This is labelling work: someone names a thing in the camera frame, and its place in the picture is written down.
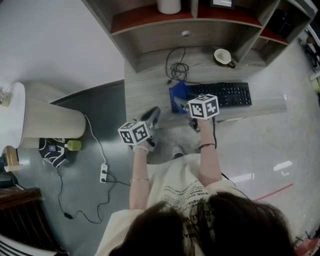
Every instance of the keyboard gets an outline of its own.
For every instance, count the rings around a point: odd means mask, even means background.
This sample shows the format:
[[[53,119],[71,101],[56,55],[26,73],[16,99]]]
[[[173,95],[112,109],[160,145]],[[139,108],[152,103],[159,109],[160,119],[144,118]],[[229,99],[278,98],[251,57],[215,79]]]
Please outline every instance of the keyboard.
[[[233,83],[209,83],[201,85],[187,85],[194,94],[212,94],[218,97],[220,108],[246,107],[251,106],[251,96],[247,82]],[[194,96],[188,94],[187,100],[194,99]],[[178,113],[177,108],[171,104],[172,113]]]

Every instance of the cream t-shirt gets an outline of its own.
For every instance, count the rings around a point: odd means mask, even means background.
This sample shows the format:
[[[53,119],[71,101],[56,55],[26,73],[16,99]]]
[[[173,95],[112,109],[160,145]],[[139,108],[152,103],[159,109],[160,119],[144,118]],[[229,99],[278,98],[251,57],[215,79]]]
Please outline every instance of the cream t-shirt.
[[[208,198],[217,192],[230,192],[242,197],[230,180],[221,180],[204,187],[198,180],[200,155],[188,154],[162,164],[148,165],[148,176],[151,192],[148,208],[160,201],[182,212],[185,226],[190,222],[190,209],[201,199]],[[107,256],[120,245],[130,228],[131,223],[143,210],[122,210],[112,214],[96,252],[96,256]]]

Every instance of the desk shelf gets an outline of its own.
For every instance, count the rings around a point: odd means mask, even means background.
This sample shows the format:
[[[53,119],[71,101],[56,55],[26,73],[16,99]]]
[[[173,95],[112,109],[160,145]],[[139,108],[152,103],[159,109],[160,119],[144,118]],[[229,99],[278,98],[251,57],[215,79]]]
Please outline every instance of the desk shelf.
[[[250,9],[241,6],[236,6],[235,9],[224,9],[199,3],[197,17],[201,20],[232,22],[257,28],[263,27]]]
[[[159,12],[156,4],[152,4],[116,14],[112,19],[111,34],[117,35],[143,26],[188,19],[193,19],[191,11],[188,9],[183,9],[177,14],[167,15]]]
[[[278,42],[280,44],[289,45],[289,43],[287,42],[287,40],[285,38],[283,38],[280,35],[275,34],[267,26],[263,29],[263,31],[259,37],[263,38],[263,39],[267,39],[267,40],[272,40],[272,41]]]
[[[210,7],[203,0],[181,0],[182,10],[172,15],[160,13],[157,0],[82,1],[136,72],[148,68],[141,65],[143,55],[181,46],[224,48],[239,64],[250,65],[259,56],[259,63],[269,65],[316,15],[307,0],[234,0],[234,9]],[[277,9],[292,23],[287,38],[268,28]]]

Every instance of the extension socket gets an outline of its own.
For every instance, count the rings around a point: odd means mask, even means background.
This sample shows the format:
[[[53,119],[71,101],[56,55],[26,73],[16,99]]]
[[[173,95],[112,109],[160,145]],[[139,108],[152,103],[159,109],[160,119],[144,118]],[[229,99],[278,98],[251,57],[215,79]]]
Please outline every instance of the extension socket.
[[[108,176],[108,165],[107,164],[101,164],[101,171],[100,171],[100,182],[106,183]]]

